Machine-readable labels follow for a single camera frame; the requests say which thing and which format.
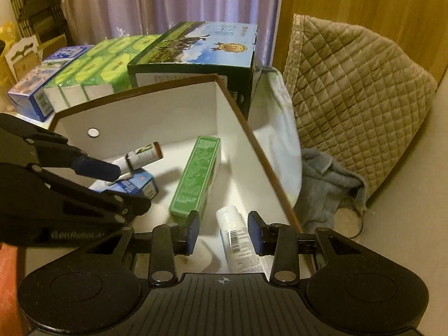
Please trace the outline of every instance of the red object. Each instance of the red object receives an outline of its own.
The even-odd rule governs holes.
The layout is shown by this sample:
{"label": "red object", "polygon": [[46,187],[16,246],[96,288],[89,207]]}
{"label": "red object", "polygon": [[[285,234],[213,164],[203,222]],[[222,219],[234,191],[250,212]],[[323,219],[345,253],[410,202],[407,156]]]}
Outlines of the red object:
{"label": "red object", "polygon": [[22,336],[17,306],[17,248],[0,244],[0,336]]}

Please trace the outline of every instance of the purple curtain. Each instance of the purple curtain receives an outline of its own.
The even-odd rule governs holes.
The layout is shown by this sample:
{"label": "purple curtain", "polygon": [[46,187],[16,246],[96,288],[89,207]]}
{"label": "purple curtain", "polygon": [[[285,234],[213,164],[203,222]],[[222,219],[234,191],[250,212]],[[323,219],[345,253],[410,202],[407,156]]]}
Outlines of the purple curtain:
{"label": "purple curtain", "polygon": [[276,0],[61,0],[77,43],[163,33],[180,21],[258,24],[257,56],[269,61]]}

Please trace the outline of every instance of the wooden wall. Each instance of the wooden wall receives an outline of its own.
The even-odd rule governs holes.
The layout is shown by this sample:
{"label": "wooden wall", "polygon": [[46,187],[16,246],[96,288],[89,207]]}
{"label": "wooden wall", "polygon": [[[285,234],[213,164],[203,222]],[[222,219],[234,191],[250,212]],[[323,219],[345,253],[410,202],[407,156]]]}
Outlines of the wooden wall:
{"label": "wooden wall", "polygon": [[448,0],[282,0],[273,65],[283,71],[294,14],[365,26],[440,82],[448,64]]}

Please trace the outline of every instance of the white cloth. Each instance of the white cloth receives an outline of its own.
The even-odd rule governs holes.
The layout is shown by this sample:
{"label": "white cloth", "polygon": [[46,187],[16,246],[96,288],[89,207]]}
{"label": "white cloth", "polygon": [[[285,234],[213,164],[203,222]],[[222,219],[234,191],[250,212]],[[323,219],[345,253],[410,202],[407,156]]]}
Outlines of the white cloth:
{"label": "white cloth", "polygon": [[263,69],[248,123],[294,206],[302,186],[302,154],[293,104],[282,75],[273,67]]}

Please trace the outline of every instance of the product box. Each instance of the product box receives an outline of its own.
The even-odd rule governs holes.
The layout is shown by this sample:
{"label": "product box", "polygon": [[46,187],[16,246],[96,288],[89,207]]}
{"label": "product box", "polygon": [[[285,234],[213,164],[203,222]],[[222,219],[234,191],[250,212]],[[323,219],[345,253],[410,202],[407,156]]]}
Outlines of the product box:
{"label": "product box", "polygon": [[137,35],[97,44],[78,66],[62,71],[44,88],[55,111],[129,89],[128,63],[157,37]]}
{"label": "product box", "polygon": [[45,60],[65,60],[65,59],[76,59],[82,54],[84,54],[86,51],[88,51],[90,48],[92,48],[93,45],[86,45],[86,46],[66,46],[63,48],[58,49],[55,51],[52,55],[47,57]]}
{"label": "product box", "polygon": [[35,35],[15,42],[4,55],[16,81],[20,81],[31,69],[40,64],[39,42]]}
{"label": "product box", "polygon": [[153,199],[158,193],[154,177],[144,169],[136,170],[132,178],[120,180],[111,186],[106,185],[103,180],[97,180],[89,188],[97,192],[109,189],[110,191],[133,195],[142,194],[149,199]]}
{"label": "product box", "polygon": [[128,65],[132,87],[217,73],[247,118],[256,38],[253,24],[179,23]]}
{"label": "product box", "polygon": [[179,222],[192,210],[198,211],[202,219],[219,164],[220,139],[198,137],[169,207],[170,214],[179,218]]}
{"label": "product box", "polygon": [[76,64],[76,58],[89,48],[91,46],[61,48],[29,71],[8,91],[8,96],[17,113],[31,119],[45,121],[53,111],[53,107],[44,93],[44,85],[58,72],[64,71],[66,66]]}

